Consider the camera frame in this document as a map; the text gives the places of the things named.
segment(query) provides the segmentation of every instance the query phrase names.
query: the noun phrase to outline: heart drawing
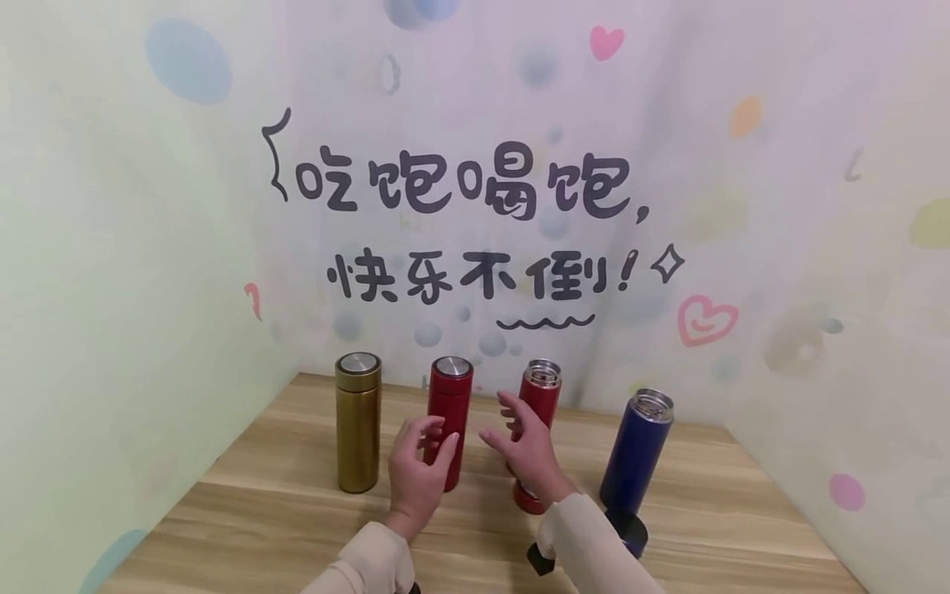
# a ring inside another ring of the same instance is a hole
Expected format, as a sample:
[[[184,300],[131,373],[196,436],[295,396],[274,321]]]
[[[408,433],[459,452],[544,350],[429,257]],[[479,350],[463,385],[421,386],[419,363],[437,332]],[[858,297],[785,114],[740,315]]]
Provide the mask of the heart drawing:
[[[715,342],[727,335],[737,321],[739,310],[734,305],[713,305],[705,295],[687,297],[676,315],[679,339],[687,347]]]
[[[591,51],[594,57],[603,62],[610,58],[623,43],[623,29],[614,29],[610,32],[597,25],[591,29]]]
[[[244,285],[244,294],[251,296],[251,309],[254,310],[257,319],[260,319],[260,292],[257,290],[257,285],[253,282]]]

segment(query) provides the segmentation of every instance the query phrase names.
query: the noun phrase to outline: yellow dot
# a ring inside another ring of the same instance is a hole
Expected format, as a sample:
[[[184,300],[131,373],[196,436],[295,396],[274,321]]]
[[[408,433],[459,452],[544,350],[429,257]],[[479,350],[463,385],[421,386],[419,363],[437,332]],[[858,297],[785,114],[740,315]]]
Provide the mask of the yellow dot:
[[[745,138],[762,121],[762,101],[755,95],[750,95],[732,109],[729,118],[729,136],[731,138]]]
[[[910,224],[910,242],[930,250],[950,249],[950,199],[922,206]]]
[[[637,393],[637,390],[640,390],[640,389],[642,389],[642,388],[646,388],[646,387],[649,385],[649,383],[650,383],[650,382],[645,382],[645,381],[637,381],[637,382],[634,382],[634,383],[630,384],[630,388],[627,388],[627,393],[632,396],[632,395],[634,395],[635,393]]]

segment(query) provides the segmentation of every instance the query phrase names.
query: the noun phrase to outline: wavy line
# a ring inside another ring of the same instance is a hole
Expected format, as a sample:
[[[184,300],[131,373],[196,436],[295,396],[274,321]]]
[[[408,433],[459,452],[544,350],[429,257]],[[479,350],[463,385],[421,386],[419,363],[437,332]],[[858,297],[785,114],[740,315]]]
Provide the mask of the wavy line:
[[[519,319],[518,321],[514,322],[511,325],[507,325],[501,320],[496,320],[495,323],[498,324],[498,327],[501,328],[502,330],[514,330],[515,328],[519,328],[519,327],[524,328],[525,330],[538,330],[539,328],[543,328],[544,326],[549,326],[551,328],[554,328],[555,330],[563,330],[564,328],[567,328],[568,326],[586,326],[587,324],[594,321],[595,316],[596,314],[591,314],[591,316],[585,320],[578,320],[578,319],[575,319],[573,316],[568,316],[567,319],[564,320],[564,322],[561,324],[551,321],[550,317],[543,317],[541,321],[538,322],[537,324],[529,324],[523,319]]]
[[[280,118],[280,122],[274,125],[265,125],[260,129],[260,135],[264,137],[264,142],[271,147],[271,156],[274,157],[274,176],[271,178],[271,185],[277,188],[280,195],[284,197],[285,202],[287,201],[287,190],[284,189],[283,184],[277,181],[277,176],[280,175],[280,159],[277,157],[277,149],[274,147],[274,142],[271,141],[271,137],[287,127],[287,123],[290,120],[291,109],[288,107],[284,111],[284,116]]]

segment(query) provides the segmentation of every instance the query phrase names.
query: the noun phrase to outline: beige sleeve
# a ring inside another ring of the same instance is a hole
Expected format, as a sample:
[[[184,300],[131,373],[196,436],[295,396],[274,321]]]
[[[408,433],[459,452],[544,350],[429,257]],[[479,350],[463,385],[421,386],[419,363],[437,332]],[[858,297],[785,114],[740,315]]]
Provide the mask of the beige sleeve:
[[[300,594],[407,594],[415,581],[404,538],[370,522]]]
[[[548,559],[557,557],[579,594],[663,592],[587,495],[574,493],[547,510],[538,549]]]

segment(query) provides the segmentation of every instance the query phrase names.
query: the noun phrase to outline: blue circle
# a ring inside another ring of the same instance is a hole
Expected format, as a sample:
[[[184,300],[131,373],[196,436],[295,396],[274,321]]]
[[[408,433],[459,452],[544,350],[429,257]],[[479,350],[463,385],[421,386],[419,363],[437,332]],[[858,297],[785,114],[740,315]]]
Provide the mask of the blue circle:
[[[522,82],[531,88],[544,88],[551,84],[558,71],[558,60],[547,51],[531,51],[522,57],[518,73]]]
[[[343,312],[342,314],[337,314],[336,318],[333,319],[333,332],[339,336],[341,340],[353,342],[363,334],[363,322],[360,321],[357,314]]]
[[[120,536],[116,542],[109,545],[109,548],[99,557],[96,565],[92,566],[89,573],[85,575],[83,584],[79,586],[79,594],[96,594],[99,587],[105,583],[116,567],[125,561],[129,553],[138,546],[148,534],[145,530],[129,530]]]
[[[739,378],[742,363],[738,357],[730,354],[723,355],[715,362],[712,368],[712,374],[716,379],[723,383],[731,383]]]
[[[845,331],[845,324],[842,323],[837,317],[830,317],[825,320],[823,324],[823,329],[830,335],[839,335]]]
[[[492,331],[482,336],[478,341],[478,348],[485,356],[498,356],[504,354],[508,348],[508,341],[504,339],[502,333]]]
[[[416,344],[424,349],[430,349],[442,340],[442,327],[433,322],[426,322],[412,333]]]
[[[447,21],[459,9],[459,0],[415,0],[416,10],[430,21]]]
[[[155,78],[184,100],[224,101],[231,92],[231,59],[211,34],[183,19],[159,21],[145,37],[145,56]]]
[[[412,0],[383,0],[383,10],[386,11],[389,21],[399,29],[412,31],[426,23]]]
[[[396,254],[389,261],[389,269],[392,272],[399,272],[405,267],[406,267],[406,258],[404,258],[402,254]]]
[[[557,144],[564,137],[564,130],[559,125],[551,128],[547,133],[547,141],[551,144]]]
[[[571,221],[561,210],[545,210],[538,217],[538,230],[549,240],[563,240],[570,228]]]

